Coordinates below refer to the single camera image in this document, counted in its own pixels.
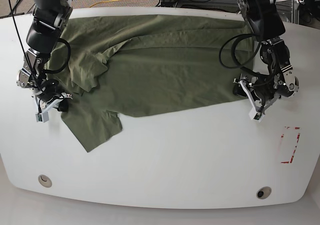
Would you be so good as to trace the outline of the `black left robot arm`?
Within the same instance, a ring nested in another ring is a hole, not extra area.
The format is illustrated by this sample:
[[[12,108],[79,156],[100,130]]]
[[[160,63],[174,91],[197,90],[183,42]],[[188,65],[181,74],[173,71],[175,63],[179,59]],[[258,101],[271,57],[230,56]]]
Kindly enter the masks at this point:
[[[299,91],[300,84],[290,62],[290,51],[280,37],[286,29],[278,14],[276,0],[236,1],[250,33],[229,39],[233,42],[230,49],[234,63],[232,69],[243,71],[240,77],[233,81],[233,93],[249,99],[252,106],[249,117],[260,122],[271,105],[283,97],[294,96]],[[249,38],[257,41],[254,54],[259,54],[262,62],[267,65],[268,74],[261,74],[246,67],[254,56],[244,63],[238,61],[236,48],[240,42]]]

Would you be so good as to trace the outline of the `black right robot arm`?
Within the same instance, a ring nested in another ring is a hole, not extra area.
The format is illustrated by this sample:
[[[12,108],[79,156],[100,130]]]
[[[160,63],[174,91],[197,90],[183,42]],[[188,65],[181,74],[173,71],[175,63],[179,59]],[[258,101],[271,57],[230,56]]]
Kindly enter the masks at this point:
[[[24,63],[17,75],[16,84],[32,91],[37,113],[37,122],[49,120],[49,110],[66,112],[69,108],[67,99],[72,96],[60,88],[56,79],[48,75],[62,72],[71,58],[71,46],[61,34],[73,11],[73,0],[33,0],[33,21],[26,37],[28,50],[23,50]],[[67,49],[67,56],[62,66],[50,70],[45,64],[50,60],[55,46],[61,43]]]

